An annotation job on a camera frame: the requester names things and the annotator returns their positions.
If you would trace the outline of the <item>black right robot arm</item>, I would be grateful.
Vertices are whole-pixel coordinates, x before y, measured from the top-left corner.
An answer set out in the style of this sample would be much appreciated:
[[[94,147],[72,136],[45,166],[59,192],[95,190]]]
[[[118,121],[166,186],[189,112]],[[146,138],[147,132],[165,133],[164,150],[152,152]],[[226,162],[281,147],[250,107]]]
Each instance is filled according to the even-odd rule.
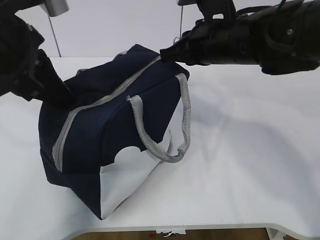
[[[202,19],[172,46],[165,62],[189,66],[258,65],[264,74],[287,75],[320,66],[320,3],[283,0],[236,10],[231,0],[195,1]]]

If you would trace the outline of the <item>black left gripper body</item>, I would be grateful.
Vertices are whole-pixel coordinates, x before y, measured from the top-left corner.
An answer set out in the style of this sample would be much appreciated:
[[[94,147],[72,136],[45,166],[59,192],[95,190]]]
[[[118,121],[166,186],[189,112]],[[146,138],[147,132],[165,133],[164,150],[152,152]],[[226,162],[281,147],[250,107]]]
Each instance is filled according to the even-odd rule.
[[[18,75],[10,91],[26,101],[57,101],[58,74],[43,49],[37,51],[34,65]]]

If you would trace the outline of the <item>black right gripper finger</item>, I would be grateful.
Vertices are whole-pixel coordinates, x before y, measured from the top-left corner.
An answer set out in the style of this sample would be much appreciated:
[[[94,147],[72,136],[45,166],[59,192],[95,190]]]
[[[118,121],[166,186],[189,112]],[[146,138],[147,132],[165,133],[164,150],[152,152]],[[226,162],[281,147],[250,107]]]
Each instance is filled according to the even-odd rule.
[[[184,37],[175,42],[168,48],[159,50],[161,60],[163,62],[179,62],[179,63],[191,63],[192,58],[189,51],[189,38]]]

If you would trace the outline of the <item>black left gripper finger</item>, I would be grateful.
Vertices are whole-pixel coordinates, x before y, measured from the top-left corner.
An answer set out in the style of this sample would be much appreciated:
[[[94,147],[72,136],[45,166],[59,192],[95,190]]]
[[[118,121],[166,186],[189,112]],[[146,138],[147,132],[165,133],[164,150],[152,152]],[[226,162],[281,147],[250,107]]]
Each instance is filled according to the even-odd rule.
[[[57,74],[50,74],[42,80],[44,103],[55,108],[67,109],[75,102],[74,95]]]

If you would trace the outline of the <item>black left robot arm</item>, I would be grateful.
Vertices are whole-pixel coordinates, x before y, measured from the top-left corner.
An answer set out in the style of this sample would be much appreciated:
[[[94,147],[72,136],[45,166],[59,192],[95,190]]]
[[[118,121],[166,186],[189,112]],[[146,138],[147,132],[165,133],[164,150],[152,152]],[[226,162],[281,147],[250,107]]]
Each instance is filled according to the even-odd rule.
[[[36,6],[41,6],[49,17],[69,10],[65,0],[0,2],[0,94],[13,93],[28,102],[36,99],[56,108],[68,108],[75,98],[40,48],[44,37],[16,15]]]

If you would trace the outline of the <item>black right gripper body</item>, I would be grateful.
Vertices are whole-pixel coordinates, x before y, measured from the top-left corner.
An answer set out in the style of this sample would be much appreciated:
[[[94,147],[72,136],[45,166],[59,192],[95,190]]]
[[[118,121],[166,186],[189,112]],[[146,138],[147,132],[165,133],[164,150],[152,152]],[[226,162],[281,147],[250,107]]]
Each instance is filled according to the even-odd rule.
[[[197,21],[193,29],[182,34],[180,61],[189,66],[249,65],[250,27],[235,22],[215,21],[212,28]]]

